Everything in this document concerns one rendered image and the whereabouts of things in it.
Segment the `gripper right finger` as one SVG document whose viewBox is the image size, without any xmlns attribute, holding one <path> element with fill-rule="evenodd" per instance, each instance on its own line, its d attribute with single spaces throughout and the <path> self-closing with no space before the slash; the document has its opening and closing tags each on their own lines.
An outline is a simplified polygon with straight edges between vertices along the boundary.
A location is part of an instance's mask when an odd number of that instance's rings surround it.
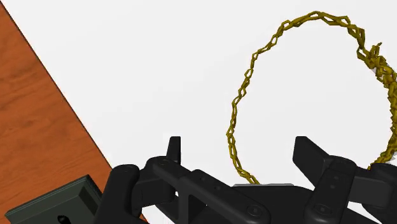
<svg viewBox="0 0 397 224">
<path fill-rule="evenodd" d="M 374 163 L 369 170 L 329 155 L 308 137 L 295 138 L 293 163 L 314 185 L 303 212 L 304 224 L 371 224 L 347 208 L 362 205 L 381 224 L 397 224 L 397 166 Z"/>
</svg>

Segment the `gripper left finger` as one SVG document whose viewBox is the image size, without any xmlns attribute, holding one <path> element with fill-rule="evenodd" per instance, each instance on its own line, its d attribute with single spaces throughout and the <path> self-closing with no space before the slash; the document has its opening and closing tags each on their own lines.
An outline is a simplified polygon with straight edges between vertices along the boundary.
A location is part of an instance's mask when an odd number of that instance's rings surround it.
<svg viewBox="0 0 397 224">
<path fill-rule="evenodd" d="M 174 224 L 270 224 L 268 209 L 201 170 L 181 165 L 181 138 L 169 139 L 164 156 L 143 169 L 114 167 L 94 224 L 145 224 L 142 209 L 156 206 Z"/>
</svg>

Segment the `dark green robot stand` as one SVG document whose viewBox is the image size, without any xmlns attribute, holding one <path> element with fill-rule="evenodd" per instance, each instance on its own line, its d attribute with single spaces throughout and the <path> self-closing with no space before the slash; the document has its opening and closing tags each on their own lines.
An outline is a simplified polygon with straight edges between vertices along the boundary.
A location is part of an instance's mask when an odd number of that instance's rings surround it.
<svg viewBox="0 0 397 224">
<path fill-rule="evenodd" d="M 102 192 L 89 175 L 5 213 L 11 224 L 92 224 Z"/>
</svg>

